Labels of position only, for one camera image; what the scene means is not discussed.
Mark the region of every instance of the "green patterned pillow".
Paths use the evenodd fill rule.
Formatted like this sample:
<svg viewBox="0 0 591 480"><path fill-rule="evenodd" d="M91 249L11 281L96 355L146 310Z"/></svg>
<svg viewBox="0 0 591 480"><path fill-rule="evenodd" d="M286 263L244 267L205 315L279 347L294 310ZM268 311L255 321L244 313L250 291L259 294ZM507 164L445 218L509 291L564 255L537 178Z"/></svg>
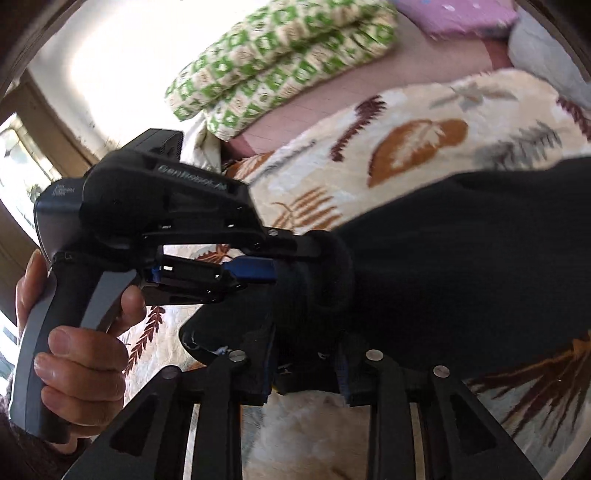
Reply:
<svg viewBox="0 0 591 480"><path fill-rule="evenodd" d="M227 141L303 90L384 55L394 44L395 12L319 36L269 69L227 91L205 108L207 129Z"/></svg>
<svg viewBox="0 0 591 480"><path fill-rule="evenodd" d="M178 119L187 120L281 56L391 8L387 0L272 0L187 65L167 89L166 100Z"/></svg>

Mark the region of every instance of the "blue clip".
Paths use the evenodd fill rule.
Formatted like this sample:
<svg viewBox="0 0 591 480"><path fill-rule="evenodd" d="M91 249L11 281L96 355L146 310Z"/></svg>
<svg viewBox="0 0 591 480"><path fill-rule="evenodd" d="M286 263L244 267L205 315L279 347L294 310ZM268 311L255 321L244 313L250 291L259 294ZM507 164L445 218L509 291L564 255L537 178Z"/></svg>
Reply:
<svg viewBox="0 0 591 480"><path fill-rule="evenodd" d="M162 276L160 274L160 266L152 267L152 282L160 283L162 281Z"/></svg>
<svg viewBox="0 0 591 480"><path fill-rule="evenodd" d="M238 281L245 283L275 283L277 274L270 258L236 257L223 263L222 268L232 273Z"/></svg>

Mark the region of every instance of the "black mount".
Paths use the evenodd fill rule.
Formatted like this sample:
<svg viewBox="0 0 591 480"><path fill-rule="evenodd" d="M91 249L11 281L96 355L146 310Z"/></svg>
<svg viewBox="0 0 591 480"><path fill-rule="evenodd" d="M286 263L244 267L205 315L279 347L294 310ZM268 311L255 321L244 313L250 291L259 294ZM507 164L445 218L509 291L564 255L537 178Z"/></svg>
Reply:
<svg viewBox="0 0 591 480"><path fill-rule="evenodd" d="M201 404L193 480L242 478L241 405L263 405L277 370L274 328L208 367L163 368L74 464L64 480L180 480L194 404ZM346 335L334 360L352 407L372 406L368 480L540 480L502 426L459 379L401 368ZM415 408L414 418L411 405Z"/></svg>

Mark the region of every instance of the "gray handle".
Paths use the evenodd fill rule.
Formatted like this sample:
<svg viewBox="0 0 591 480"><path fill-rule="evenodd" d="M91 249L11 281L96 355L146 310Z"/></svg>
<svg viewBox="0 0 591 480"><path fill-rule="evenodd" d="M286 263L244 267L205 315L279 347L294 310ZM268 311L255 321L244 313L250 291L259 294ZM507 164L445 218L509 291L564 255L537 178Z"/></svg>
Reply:
<svg viewBox="0 0 591 480"><path fill-rule="evenodd" d="M44 384L35 374L35 357L49 352L48 337L57 326L106 331L119 312L121 294L136 277L135 270L111 272L71 261L53 264L21 339L9 408L15 425L47 442L69 441L68 423L41 401Z"/></svg>

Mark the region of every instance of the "finger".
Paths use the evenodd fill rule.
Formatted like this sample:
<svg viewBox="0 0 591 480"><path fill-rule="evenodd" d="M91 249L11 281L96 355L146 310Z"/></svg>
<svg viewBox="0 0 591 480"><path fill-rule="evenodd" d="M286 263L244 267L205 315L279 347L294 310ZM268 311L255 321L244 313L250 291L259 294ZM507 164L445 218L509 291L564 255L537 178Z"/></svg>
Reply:
<svg viewBox="0 0 591 480"><path fill-rule="evenodd" d="M91 370L49 353L35 357L35 373L46 385L78 400L116 401L125 394L122 373Z"/></svg>
<svg viewBox="0 0 591 480"><path fill-rule="evenodd" d="M121 315L109 329L109 335L118 337L146 317L146 303L142 291L132 285L121 295Z"/></svg>
<svg viewBox="0 0 591 480"><path fill-rule="evenodd" d="M35 250L29 259L25 276L17 283L17 321L18 330L22 331L27 324L31 309L43 293L47 280L47 264L40 250Z"/></svg>
<svg viewBox="0 0 591 480"><path fill-rule="evenodd" d="M100 435L105 431L105 425L101 426L82 426L82 425L71 425L70 426L70 434L72 434L75 438L79 439L87 439L90 437L95 437Z"/></svg>
<svg viewBox="0 0 591 480"><path fill-rule="evenodd" d="M83 401L64 395L51 387L43 387L41 400L59 417L82 426L107 426L123 407L123 399L118 401Z"/></svg>
<svg viewBox="0 0 591 480"><path fill-rule="evenodd" d="M48 341L55 356L93 370L121 372L127 366L125 345L103 332L59 326L50 332Z"/></svg>

